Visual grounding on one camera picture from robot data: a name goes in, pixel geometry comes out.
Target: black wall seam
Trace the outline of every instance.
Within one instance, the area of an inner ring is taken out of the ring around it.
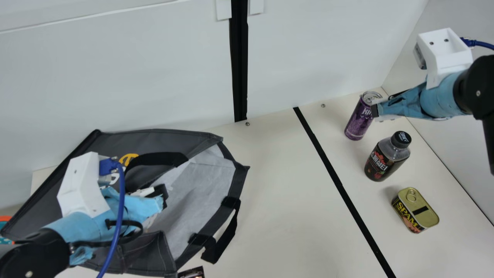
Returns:
[[[247,119],[248,0],[231,0],[230,57],[235,122]]]
[[[353,219],[357,223],[357,225],[360,228],[360,231],[364,235],[365,239],[367,240],[367,243],[369,244],[371,250],[373,251],[375,257],[377,258],[378,262],[381,264],[382,269],[384,270],[384,273],[389,278],[396,278],[395,274],[393,273],[393,270],[389,266],[388,262],[386,261],[386,258],[384,255],[381,253],[381,250],[377,246],[377,243],[375,243],[374,238],[372,237],[371,233],[369,232],[369,229],[367,229],[366,224],[364,223],[364,220],[362,220],[362,217],[360,216],[359,212],[357,211],[357,208],[355,208],[355,205],[353,204],[352,200],[350,199],[350,196],[348,196],[348,193],[346,192],[345,188],[343,187],[343,183],[338,177],[338,174],[334,170],[333,166],[331,165],[331,162],[329,161],[328,157],[326,156],[326,153],[324,152],[323,148],[321,147],[321,144],[317,140],[316,135],[312,132],[309,124],[305,120],[304,115],[300,111],[300,108],[295,107],[293,108],[295,111],[295,114],[297,115],[298,119],[300,120],[300,123],[305,129],[305,132],[310,138],[310,141],[314,145],[317,153],[319,154],[319,157],[324,163],[324,166],[326,167],[326,170],[328,171],[329,175],[331,176],[331,179],[334,182],[334,185],[336,186],[336,189],[341,195],[341,198],[345,202],[346,206],[348,207],[348,210],[353,216]]]

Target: can lid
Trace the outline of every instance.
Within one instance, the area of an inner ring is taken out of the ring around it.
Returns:
[[[410,134],[404,131],[397,131],[391,137],[391,143],[393,144],[393,146],[400,149],[407,148],[411,142],[412,142],[412,137],[410,136]]]
[[[407,212],[424,228],[430,228],[439,223],[439,217],[424,197],[413,187],[398,192],[398,197],[405,205]]]
[[[372,104],[372,100],[376,98],[382,98],[381,94],[374,91],[367,91],[362,94],[362,100],[369,106]]]

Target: yellow logo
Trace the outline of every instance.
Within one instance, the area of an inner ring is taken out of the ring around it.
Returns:
[[[132,158],[136,158],[138,157],[139,155],[137,153],[128,153],[124,156],[122,156],[119,160],[119,162],[124,165],[125,167],[128,166],[128,164],[130,163],[130,161],[132,160]]]

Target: bottle label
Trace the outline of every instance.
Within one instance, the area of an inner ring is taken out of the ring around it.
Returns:
[[[364,170],[369,179],[376,182],[381,182],[396,171],[405,162],[405,160],[407,160],[407,158],[400,161],[389,160],[382,153],[378,144],[370,153]]]

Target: white wall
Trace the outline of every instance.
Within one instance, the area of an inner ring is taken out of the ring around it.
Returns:
[[[430,0],[382,87],[388,94],[425,80],[412,54],[417,34],[451,27],[461,37],[494,43],[494,1]],[[476,47],[474,58],[494,54]],[[471,116],[445,122],[410,119],[415,128],[494,222],[494,177],[490,174],[482,122]]]
[[[0,33],[0,208],[92,130],[233,122],[228,21],[215,0]]]
[[[2,0],[0,31],[176,0]]]
[[[248,18],[248,116],[380,87],[426,3],[266,0]]]

